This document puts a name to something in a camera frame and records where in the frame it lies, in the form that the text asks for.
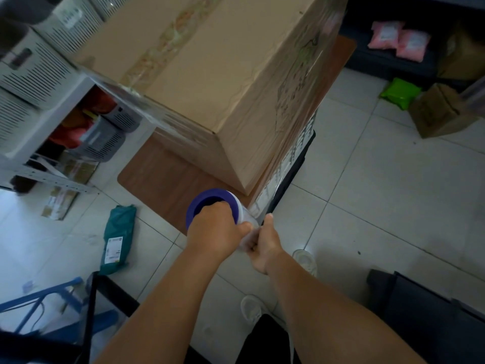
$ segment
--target cardboard box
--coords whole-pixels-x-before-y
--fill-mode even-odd
[[[76,62],[245,194],[317,87],[347,0],[129,0]]]
[[[445,79],[476,80],[485,75],[485,45],[457,26],[438,63],[438,76]]]
[[[409,114],[422,138],[461,131],[478,120],[458,93],[444,84],[435,84],[409,106]]]

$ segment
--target pink plastic bag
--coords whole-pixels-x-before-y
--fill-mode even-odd
[[[401,30],[396,56],[422,62],[431,36],[419,30]]]
[[[397,49],[399,33],[403,27],[403,22],[373,22],[372,30],[374,35],[367,47],[380,50]]]

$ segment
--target shoe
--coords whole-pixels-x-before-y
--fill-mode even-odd
[[[315,261],[315,258],[313,258],[313,255],[303,249],[299,249],[294,251],[293,259],[296,260],[296,262],[310,275],[317,277],[317,262]]]
[[[263,314],[270,314],[264,303],[254,295],[246,295],[241,300],[241,312],[246,322],[255,326]]]

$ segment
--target white plastic crate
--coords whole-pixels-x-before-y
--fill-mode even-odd
[[[38,119],[31,105],[0,89],[0,154],[5,156],[15,150]]]
[[[108,20],[128,0],[91,0],[104,20]]]
[[[315,123],[316,115],[317,112],[315,111],[309,122],[306,124],[305,128],[298,136],[296,143],[288,151],[285,158],[283,158],[281,164],[278,166],[275,173],[271,177],[270,181],[266,184],[254,204],[249,208],[249,213],[252,215],[252,217],[257,219],[261,215],[261,213],[268,207],[269,203],[275,196],[275,193],[278,190],[281,181],[288,174],[288,171],[291,169],[298,156],[308,144],[308,141],[313,135],[313,125]]]
[[[62,0],[45,20],[32,27],[60,53],[70,56],[103,23],[89,0]]]
[[[50,109],[76,81],[76,69],[27,28],[0,63],[0,87],[41,109]]]

